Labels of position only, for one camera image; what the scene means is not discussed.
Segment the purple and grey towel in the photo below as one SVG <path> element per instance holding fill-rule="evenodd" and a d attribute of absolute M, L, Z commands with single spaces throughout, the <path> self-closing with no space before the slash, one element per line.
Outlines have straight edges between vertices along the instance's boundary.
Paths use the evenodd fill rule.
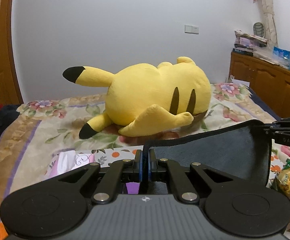
<path fill-rule="evenodd" d="M 265 186 L 270 169 L 271 139 L 259 120 L 170 140 L 147 141 L 156 157 L 177 161 L 181 166 L 199 162 L 216 170 Z"/>

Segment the wooden sideboard cabinet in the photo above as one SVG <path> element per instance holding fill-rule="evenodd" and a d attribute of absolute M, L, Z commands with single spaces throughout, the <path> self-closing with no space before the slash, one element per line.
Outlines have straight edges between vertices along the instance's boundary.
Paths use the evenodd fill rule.
<path fill-rule="evenodd" d="M 290 117 L 290 70 L 232 52 L 229 74 L 249 82 L 249 87 L 276 115 Z"/>

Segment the pink tissue box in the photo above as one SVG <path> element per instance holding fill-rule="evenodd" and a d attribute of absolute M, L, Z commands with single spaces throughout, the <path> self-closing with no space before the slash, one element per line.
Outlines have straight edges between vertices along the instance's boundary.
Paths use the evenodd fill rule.
<path fill-rule="evenodd" d="M 48 164 L 44 179 L 56 177 L 94 161 L 95 155 L 91 152 L 62 151 L 56 154 Z"/>

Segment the blue white box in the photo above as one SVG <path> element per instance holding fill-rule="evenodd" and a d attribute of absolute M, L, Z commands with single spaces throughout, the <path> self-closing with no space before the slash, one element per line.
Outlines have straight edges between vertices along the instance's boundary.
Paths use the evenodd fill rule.
<path fill-rule="evenodd" d="M 289 69 L 290 51 L 278 47 L 273 48 L 273 58 L 278 64 L 286 69 Z"/>

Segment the floral bed quilt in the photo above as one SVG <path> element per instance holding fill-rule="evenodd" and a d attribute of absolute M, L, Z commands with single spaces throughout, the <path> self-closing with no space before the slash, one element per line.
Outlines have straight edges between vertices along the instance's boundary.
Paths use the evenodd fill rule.
<path fill-rule="evenodd" d="M 228 96 L 222 88 L 222 83 L 211 86 L 210 107 L 202 120 L 158 133 L 152 139 L 176 139 L 250 119 L 270 123 L 278 118 L 252 89 L 236 85 L 235 95 Z M 102 94 L 3 107 L 0 110 L 0 205 L 8 194 L 44 180 L 48 164 L 62 151 L 91 152 L 105 165 L 109 160 L 123 157 L 127 148 L 145 144 L 145 137 L 120 136 L 116 127 L 109 127 L 91 139 L 79 139 L 83 124 L 103 111 Z"/>

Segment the stack of magazines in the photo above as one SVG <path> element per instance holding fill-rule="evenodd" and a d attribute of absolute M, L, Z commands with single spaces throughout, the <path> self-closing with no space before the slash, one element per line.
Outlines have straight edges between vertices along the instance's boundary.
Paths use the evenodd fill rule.
<path fill-rule="evenodd" d="M 240 30 L 235 30 L 234 50 L 246 51 L 252 53 L 258 49 L 267 48 L 268 40 L 256 35 L 244 33 Z"/>

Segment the yellow Pikachu plush toy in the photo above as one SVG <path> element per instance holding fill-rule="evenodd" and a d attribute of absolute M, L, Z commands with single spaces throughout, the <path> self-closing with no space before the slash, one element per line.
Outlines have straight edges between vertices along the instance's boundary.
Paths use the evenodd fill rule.
<path fill-rule="evenodd" d="M 115 124 L 125 137 L 145 137 L 188 126 L 204 116 L 211 100 L 211 84 L 189 57 L 158 66 L 139 63 L 116 74 L 90 66 L 69 67 L 63 77 L 77 85 L 105 87 L 105 111 L 81 128 L 89 139 Z"/>

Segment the tied beige curtain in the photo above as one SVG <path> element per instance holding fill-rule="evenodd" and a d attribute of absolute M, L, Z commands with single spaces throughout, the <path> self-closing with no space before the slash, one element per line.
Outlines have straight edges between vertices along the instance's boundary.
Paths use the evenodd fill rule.
<path fill-rule="evenodd" d="M 265 38 L 268 40 L 268 46 L 273 48 L 278 46 L 278 36 L 275 25 L 274 3 L 273 0 L 259 0 L 262 7 Z"/>

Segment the white wall switch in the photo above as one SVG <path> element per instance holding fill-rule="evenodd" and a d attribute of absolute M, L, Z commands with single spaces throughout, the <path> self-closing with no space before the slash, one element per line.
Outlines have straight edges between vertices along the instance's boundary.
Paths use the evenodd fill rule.
<path fill-rule="evenodd" d="M 187 33 L 187 34 L 196 34 L 196 35 L 198 35 L 199 34 L 199 27 L 194 26 L 194 25 L 187 25 L 186 24 L 184 32 Z"/>

